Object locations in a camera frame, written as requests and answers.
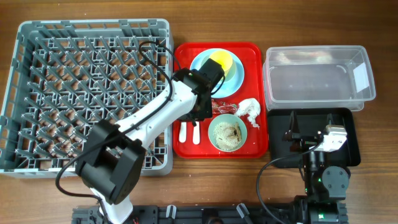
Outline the red snack wrapper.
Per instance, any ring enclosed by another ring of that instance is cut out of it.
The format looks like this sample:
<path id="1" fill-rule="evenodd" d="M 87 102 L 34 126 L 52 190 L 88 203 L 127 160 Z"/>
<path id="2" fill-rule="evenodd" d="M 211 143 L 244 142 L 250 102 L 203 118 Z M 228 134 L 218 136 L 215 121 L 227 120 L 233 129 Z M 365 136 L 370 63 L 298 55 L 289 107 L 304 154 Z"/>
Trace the red snack wrapper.
<path id="1" fill-rule="evenodd" d="M 215 99 L 211 100 L 212 113 L 218 114 L 235 114 L 238 110 L 238 106 L 233 103 L 225 103 L 223 101 L 218 101 Z"/>

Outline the white tissue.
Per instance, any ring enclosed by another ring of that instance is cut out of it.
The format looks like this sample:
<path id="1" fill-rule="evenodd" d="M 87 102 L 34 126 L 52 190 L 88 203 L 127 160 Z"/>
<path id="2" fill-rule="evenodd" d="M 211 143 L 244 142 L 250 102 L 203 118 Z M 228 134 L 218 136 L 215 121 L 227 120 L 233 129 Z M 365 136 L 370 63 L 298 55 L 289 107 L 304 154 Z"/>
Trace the white tissue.
<path id="1" fill-rule="evenodd" d="M 261 106 L 255 98 L 248 98 L 238 104 L 238 109 L 234 113 L 235 116 L 247 116 L 247 120 L 254 128 L 259 129 L 260 126 L 256 123 L 256 118 L 261 113 Z"/>

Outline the white fork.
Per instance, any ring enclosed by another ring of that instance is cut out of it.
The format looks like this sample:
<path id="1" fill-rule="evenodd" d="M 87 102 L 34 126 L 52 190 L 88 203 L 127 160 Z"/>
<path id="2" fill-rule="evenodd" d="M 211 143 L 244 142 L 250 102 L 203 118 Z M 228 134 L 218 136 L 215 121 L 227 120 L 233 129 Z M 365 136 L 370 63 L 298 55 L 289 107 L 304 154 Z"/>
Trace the white fork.
<path id="1" fill-rule="evenodd" d="M 200 143 L 200 123 L 198 121 L 196 121 L 195 125 L 193 126 L 192 140 L 195 145 L 198 145 Z"/>

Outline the green bowl with rice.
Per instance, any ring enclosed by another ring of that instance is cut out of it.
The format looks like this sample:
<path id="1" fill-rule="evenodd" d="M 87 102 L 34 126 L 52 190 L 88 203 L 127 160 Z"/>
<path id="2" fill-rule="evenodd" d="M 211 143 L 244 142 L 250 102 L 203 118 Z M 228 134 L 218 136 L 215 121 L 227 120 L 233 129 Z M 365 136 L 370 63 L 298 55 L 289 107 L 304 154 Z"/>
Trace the green bowl with rice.
<path id="1" fill-rule="evenodd" d="M 242 148 L 248 138 L 245 123 L 233 114 L 216 116 L 208 127 L 211 144 L 219 151 L 234 152 Z"/>

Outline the white spoon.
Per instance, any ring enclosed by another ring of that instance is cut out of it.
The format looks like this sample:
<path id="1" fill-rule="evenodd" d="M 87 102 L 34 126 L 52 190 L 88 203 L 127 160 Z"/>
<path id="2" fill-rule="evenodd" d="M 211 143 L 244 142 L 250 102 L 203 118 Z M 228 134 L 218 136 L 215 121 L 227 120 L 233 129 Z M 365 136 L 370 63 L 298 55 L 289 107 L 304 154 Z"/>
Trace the white spoon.
<path id="1" fill-rule="evenodd" d="M 187 123 L 181 122 L 180 123 L 180 131 L 178 135 L 178 140 L 180 143 L 184 143 L 187 140 Z"/>

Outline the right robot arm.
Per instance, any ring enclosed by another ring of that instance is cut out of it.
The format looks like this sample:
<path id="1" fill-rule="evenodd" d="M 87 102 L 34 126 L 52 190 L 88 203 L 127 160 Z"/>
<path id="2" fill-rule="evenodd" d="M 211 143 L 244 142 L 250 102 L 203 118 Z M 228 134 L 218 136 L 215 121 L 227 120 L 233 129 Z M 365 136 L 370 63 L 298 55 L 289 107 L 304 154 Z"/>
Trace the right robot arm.
<path id="1" fill-rule="evenodd" d="M 290 114 L 289 129 L 282 137 L 292 143 L 290 150 L 302 153 L 305 195 L 296 196 L 290 206 L 292 223 L 348 223 L 346 198 L 350 172 L 327 162 L 327 154 L 339 150 L 347 140 L 344 126 L 330 123 L 316 136 L 300 133 L 297 114 Z"/>

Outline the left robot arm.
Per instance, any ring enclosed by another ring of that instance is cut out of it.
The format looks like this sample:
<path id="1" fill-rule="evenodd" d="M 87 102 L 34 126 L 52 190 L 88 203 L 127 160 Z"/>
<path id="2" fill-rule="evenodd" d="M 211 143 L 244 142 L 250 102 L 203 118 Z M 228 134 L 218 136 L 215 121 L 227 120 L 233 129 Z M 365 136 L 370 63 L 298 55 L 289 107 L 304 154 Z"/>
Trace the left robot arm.
<path id="1" fill-rule="evenodd" d="M 176 120 L 194 123 L 211 118 L 211 94 L 223 78 L 222 66 L 212 59 L 199 70 L 183 68 L 134 114 L 114 124 L 102 119 L 92 127 L 75 170 L 99 198 L 108 223 L 123 223 L 132 213 L 129 194 L 150 144 Z"/>

